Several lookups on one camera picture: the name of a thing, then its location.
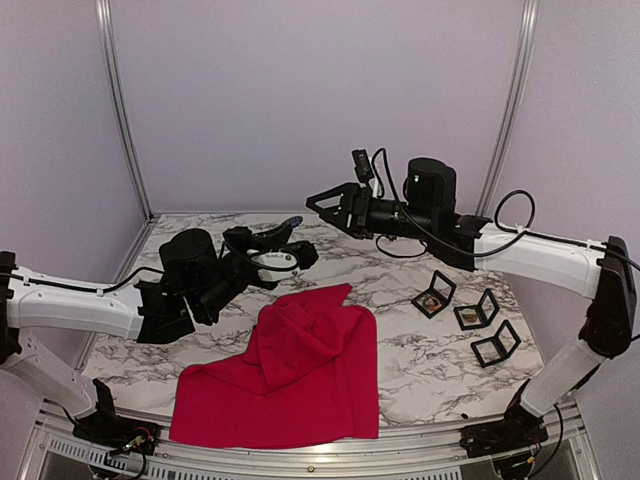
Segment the brown round brooch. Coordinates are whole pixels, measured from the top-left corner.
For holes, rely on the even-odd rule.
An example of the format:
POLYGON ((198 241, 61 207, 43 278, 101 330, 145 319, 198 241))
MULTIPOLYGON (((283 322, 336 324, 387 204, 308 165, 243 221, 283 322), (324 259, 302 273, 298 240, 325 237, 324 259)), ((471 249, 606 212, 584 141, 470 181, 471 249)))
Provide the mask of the brown round brooch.
POLYGON ((435 298, 435 297, 432 297, 432 296, 427 296, 423 300, 422 305, 428 311, 437 311, 438 309, 440 309, 440 301, 439 301, 439 299, 435 298))

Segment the red t-shirt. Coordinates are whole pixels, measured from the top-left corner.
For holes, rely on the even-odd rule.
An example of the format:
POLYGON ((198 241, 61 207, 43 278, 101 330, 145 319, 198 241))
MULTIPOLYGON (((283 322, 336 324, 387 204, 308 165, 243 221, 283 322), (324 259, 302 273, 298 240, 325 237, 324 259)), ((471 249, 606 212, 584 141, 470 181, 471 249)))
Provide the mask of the red t-shirt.
POLYGON ((245 352, 180 375, 169 437, 207 448, 288 449, 379 435, 377 323, 349 284, 264 307, 245 352))

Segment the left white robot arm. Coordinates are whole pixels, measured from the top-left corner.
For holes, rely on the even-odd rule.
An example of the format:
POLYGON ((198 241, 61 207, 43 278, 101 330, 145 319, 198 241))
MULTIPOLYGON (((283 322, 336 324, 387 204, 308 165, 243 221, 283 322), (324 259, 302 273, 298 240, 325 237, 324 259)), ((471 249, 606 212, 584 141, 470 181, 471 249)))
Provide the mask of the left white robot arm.
POLYGON ((62 361, 35 338, 38 327, 104 333, 141 344, 169 344, 196 325, 211 326, 247 287, 267 290, 305 269, 314 250, 290 237, 298 217, 254 233, 247 227, 224 232, 217 250, 211 235, 190 228, 159 248, 159 280, 131 274, 116 284, 74 283, 38 274, 1 254, 1 367, 60 405, 72 422, 106 445, 125 438, 111 393, 62 361))

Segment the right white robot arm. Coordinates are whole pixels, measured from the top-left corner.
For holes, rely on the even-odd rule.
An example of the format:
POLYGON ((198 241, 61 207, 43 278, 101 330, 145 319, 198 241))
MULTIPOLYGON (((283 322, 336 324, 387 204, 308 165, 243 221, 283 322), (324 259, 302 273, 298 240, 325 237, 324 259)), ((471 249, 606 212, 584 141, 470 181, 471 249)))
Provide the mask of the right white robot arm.
POLYGON ((515 448, 556 401, 635 341, 638 266, 618 237, 604 243, 572 240, 534 232, 529 224, 507 227, 497 218, 456 213, 456 172, 436 159, 410 160, 402 188, 392 188, 391 198, 383 199, 370 184, 374 161, 355 151, 357 182, 308 197, 307 208, 355 239, 380 234, 420 240, 451 267, 541 281, 590 301, 577 340, 519 389, 497 423, 496 440, 515 448))

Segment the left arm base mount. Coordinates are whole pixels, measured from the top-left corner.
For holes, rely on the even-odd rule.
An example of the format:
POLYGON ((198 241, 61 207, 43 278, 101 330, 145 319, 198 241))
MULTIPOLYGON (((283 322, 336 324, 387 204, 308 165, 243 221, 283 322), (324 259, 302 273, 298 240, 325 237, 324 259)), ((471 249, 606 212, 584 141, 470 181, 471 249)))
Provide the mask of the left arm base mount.
POLYGON ((152 455, 161 431, 160 426, 118 415, 109 387, 98 379, 93 379, 92 383, 97 394, 95 411, 81 418, 70 417, 74 425, 73 434, 119 452, 124 452, 126 444, 141 437, 143 442, 139 448, 145 455, 152 455))

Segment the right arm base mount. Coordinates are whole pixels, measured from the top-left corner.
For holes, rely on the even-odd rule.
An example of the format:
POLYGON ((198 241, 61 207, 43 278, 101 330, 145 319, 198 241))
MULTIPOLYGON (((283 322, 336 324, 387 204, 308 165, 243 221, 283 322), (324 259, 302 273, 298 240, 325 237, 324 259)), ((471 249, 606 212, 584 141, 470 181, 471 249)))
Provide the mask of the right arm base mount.
POLYGON ((543 418, 521 406, 520 393, 512 398, 501 419, 463 427, 460 434, 459 445, 468 458, 535 446, 549 438, 543 418))

